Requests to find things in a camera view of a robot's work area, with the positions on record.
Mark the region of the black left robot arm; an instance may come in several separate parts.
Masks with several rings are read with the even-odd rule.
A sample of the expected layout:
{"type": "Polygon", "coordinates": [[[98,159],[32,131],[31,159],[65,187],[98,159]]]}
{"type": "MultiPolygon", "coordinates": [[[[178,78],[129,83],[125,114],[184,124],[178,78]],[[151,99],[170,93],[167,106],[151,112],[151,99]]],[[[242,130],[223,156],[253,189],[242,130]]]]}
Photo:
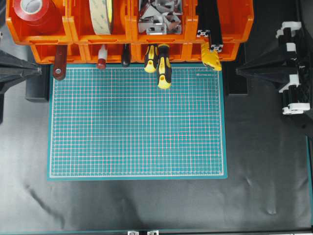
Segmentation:
{"type": "Polygon", "coordinates": [[[0,94],[5,94],[10,87],[41,74],[41,66],[0,51],[0,94]]]}

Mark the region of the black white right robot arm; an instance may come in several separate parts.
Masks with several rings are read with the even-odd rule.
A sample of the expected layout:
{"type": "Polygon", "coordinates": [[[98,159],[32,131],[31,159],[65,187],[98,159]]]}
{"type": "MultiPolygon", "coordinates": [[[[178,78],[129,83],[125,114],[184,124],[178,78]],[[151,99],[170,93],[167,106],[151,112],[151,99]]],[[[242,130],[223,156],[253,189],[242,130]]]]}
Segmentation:
{"type": "Polygon", "coordinates": [[[278,47],[245,63],[236,73],[270,82],[282,97],[282,114],[313,137],[313,39],[301,22],[283,22],[278,47]]]}

